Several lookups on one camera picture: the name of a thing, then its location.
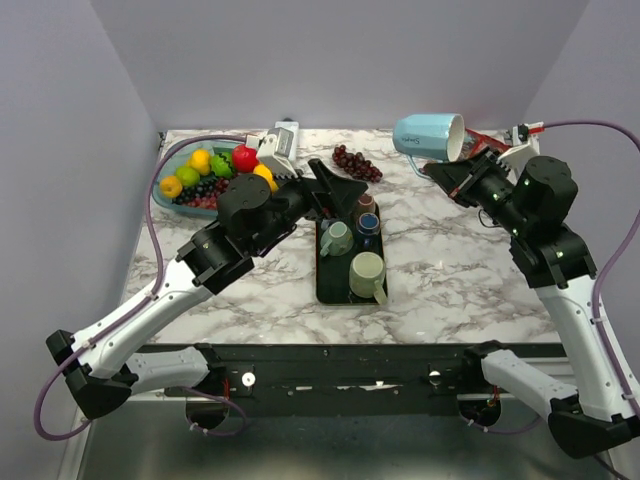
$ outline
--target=black metal frame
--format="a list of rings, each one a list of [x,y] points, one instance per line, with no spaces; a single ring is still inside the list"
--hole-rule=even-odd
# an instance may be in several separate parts
[[[148,344],[140,351],[157,353],[187,346]],[[197,345],[201,351],[215,352],[229,379],[231,400],[250,417],[458,415],[457,395],[491,392],[489,385],[470,390],[469,383],[460,378],[469,347],[472,345]],[[521,358],[566,356],[559,343],[505,347]],[[440,373],[437,381],[429,377],[433,371]],[[256,378],[250,388],[242,384],[246,372]],[[360,388],[380,381],[392,387]],[[222,381],[215,376],[198,388],[214,395],[223,392]],[[188,396],[181,388],[167,389],[166,394]]]

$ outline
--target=orange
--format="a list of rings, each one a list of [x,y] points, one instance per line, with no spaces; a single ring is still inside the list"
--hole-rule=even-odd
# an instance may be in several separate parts
[[[169,198],[176,198],[182,192],[182,183],[175,175],[163,178],[159,186],[160,191]]]
[[[260,175],[267,181],[272,193],[278,190],[278,185],[276,185],[276,182],[273,181],[273,173],[271,173],[271,170],[269,170],[269,168],[267,168],[265,165],[256,165],[256,168],[253,169],[253,173],[255,173],[256,175]]]

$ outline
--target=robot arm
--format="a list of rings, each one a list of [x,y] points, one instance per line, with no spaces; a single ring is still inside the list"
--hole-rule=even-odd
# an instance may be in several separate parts
[[[582,238],[563,223],[578,190],[567,165],[552,157],[533,157],[513,185],[507,179],[509,169],[487,149],[472,159],[429,164],[424,170],[456,203],[483,208],[511,235],[510,253],[556,326],[577,389],[536,370],[497,342],[469,352],[475,376],[533,408],[574,458],[640,435],[617,367],[634,392],[640,387],[602,313],[598,322],[616,358],[608,354],[591,315],[594,262]]]
[[[309,162],[313,178],[290,177],[274,194],[254,174],[234,179],[218,201],[216,221],[196,232],[167,265],[161,288],[151,285],[95,324],[70,334],[57,331],[47,346],[58,365],[86,349],[64,371],[78,406],[88,419],[104,416],[138,393],[168,387],[221,384],[224,365],[207,345],[161,353],[136,353],[180,314],[216,295],[253,269],[296,229],[301,218],[346,216],[366,191],[364,182],[331,173]],[[95,342],[140,302],[150,301],[126,322]]]

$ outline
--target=grape bunch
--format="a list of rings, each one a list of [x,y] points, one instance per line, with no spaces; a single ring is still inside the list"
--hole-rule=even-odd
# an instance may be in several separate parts
[[[348,153],[347,147],[340,145],[333,149],[332,157],[336,165],[356,180],[378,183],[382,180],[382,172],[371,161],[364,158],[362,152]]]
[[[173,199],[176,205],[193,208],[216,210],[218,197],[227,191],[229,180],[226,178],[212,178],[204,180],[194,187],[185,187],[182,193]]]

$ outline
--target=black tray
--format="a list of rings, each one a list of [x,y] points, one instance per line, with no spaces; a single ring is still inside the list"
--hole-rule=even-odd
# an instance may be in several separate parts
[[[376,215],[380,218],[380,208],[376,205]],[[355,235],[355,223],[349,218],[341,218]],[[378,305],[374,298],[362,298],[355,295],[349,288],[349,267],[351,260],[360,252],[369,251],[380,255],[384,260],[384,248],[382,247],[382,233],[373,242],[372,248],[364,250],[356,242],[344,255],[334,257],[327,255],[320,256],[320,238],[324,232],[320,224],[316,224],[316,297],[320,303],[325,305]],[[389,296],[387,288],[387,275],[384,277],[382,285],[384,292]]]

